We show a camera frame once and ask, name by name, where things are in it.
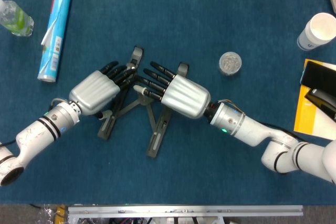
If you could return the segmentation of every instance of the black device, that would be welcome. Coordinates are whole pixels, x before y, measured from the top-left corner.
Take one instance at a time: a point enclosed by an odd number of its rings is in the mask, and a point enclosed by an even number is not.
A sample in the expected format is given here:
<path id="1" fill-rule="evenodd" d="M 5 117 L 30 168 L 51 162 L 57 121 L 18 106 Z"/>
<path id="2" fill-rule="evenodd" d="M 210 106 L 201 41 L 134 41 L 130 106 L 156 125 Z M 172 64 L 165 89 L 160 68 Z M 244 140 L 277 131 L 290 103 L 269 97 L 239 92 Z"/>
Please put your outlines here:
<path id="1" fill-rule="evenodd" d="M 318 89 L 311 89 L 304 97 L 336 122 L 336 97 Z"/>
<path id="2" fill-rule="evenodd" d="M 336 97 L 336 71 L 315 62 L 307 62 L 301 84 Z"/>

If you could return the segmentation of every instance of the silver robotic hand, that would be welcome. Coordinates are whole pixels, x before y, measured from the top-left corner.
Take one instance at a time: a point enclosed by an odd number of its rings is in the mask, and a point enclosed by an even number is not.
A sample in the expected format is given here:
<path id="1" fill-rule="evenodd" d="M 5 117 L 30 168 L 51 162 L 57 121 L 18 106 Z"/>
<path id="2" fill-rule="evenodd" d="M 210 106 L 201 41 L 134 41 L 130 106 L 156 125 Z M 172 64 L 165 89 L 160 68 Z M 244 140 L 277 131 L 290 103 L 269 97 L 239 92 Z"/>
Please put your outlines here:
<path id="1" fill-rule="evenodd" d="M 37 121 L 17 134 L 16 143 L 20 154 L 15 157 L 0 143 L 0 185 L 5 186 L 16 180 L 28 163 L 44 148 L 69 131 L 79 122 L 81 115 L 94 115 L 110 102 L 122 89 L 133 81 L 130 78 L 135 68 L 126 70 L 113 61 L 99 71 L 93 72 L 75 86 L 69 101 L 63 99 Z"/>
<path id="2" fill-rule="evenodd" d="M 269 138 L 261 162 L 275 172 L 287 173 L 300 169 L 336 182 L 336 141 L 326 147 L 299 142 L 301 138 L 286 130 L 275 129 L 274 125 L 249 118 L 229 100 L 210 102 L 210 94 L 206 89 L 156 62 L 151 62 L 151 66 L 165 76 L 145 69 L 144 72 L 160 84 L 138 76 L 137 80 L 150 89 L 135 85 L 137 92 L 159 100 L 189 118 L 196 119 L 204 115 L 211 125 L 250 146 L 256 146 Z"/>

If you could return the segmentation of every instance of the yellow notebook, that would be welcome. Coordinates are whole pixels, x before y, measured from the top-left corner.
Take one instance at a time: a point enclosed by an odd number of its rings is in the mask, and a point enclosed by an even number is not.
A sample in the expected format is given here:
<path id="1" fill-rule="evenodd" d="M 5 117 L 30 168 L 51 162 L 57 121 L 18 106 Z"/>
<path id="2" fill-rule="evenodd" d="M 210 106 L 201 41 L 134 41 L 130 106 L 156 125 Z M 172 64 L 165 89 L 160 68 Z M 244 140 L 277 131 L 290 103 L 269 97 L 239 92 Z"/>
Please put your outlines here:
<path id="1" fill-rule="evenodd" d="M 317 60 L 306 59 L 304 66 L 306 66 L 308 61 L 313 61 L 336 71 L 336 65 Z M 300 87 L 294 131 L 336 140 L 336 123 L 305 98 L 309 90 L 310 88 L 306 86 L 301 85 Z"/>

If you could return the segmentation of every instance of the blue cylindrical tube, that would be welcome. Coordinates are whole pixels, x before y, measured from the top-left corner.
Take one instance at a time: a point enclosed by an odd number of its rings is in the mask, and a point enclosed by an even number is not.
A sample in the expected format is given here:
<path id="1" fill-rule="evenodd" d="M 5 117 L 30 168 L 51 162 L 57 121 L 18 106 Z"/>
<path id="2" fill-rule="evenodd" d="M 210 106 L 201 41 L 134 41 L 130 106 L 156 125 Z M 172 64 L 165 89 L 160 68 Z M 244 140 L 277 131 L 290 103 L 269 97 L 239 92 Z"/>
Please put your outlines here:
<path id="1" fill-rule="evenodd" d="M 70 0 L 52 0 L 48 29 L 43 38 L 43 53 L 37 78 L 55 82 L 63 44 Z"/>

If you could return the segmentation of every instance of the black stripe band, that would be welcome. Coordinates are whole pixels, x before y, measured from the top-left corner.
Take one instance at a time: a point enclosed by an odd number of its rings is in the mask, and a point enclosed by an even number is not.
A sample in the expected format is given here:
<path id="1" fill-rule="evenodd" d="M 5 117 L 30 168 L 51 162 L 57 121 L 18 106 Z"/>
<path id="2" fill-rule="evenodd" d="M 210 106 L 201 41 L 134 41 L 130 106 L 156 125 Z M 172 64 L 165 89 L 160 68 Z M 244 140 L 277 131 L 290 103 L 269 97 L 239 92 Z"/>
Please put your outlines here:
<path id="1" fill-rule="evenodd" d="M 54 129 L 56 130 L 58 137 L 61 137 L 61 132 L 59 131 L 59 129 L 56 126 L 56 124 L 51 119 L 49 119 L 48 117 L 46 117 L 45 115 L 42 116 L 42 118 L 45 119 L 45 120 L 47 120 L 54 127 Z"/>
<path id="2" fill-rule="evenodd" d="M 310 144 L 310 143 L 302 144 L 302 145 L 299 147 L 299 149 L 298 149 L 298 151 L 296 152 L 296 155 L 295 155 L 295 163 L 296 163 L 296 166 L 297 166 L 300 170 L 301 170 L 301 168 L 300 168 L 299 163 L 298 163 L 299 152 L 300 152 L 300 150 L 301 150 L 304 146 L 306 146 L 306 145 L 308 145 L 308 144 Z"/>
<path id="3" fill-rule="evenodd" d="M 14 155 L 10 155 L 10 156 L 4 157 L 4 158 L 0 161 L 0 164 L 2 164 L 3 162 L 5 162 L 7 159 L 10 159 L 11 157 L 14 157 Z"/>
<path id="4" fill-rule="evenodd" d="M 275 161 L 274 161 L 274 170 L 275 170 L 277 173 L 279 173 L 278 170 L 277 170 L 278 159 L 279 159 L 279 157 L 280 157 L 283 153 L 287 153 L 287 152 L 281 152 L 281 153 L 279 153 L 279 155 L 277 156 L 277 158 L 276 158 Z"/>
<path id="5" fill-rule="evenodd" d="M 49 127 L 48 124 L 46 124 L 46 122 L 42 121 L 40 118 L 37 119 L 41 124 L 43 124 L 52 134 L 52 136 L 54 137 L 54 141 L 56 141 L 56 135 L 54 134 L 54 132 L 52 131 L 52 129 Z"/>

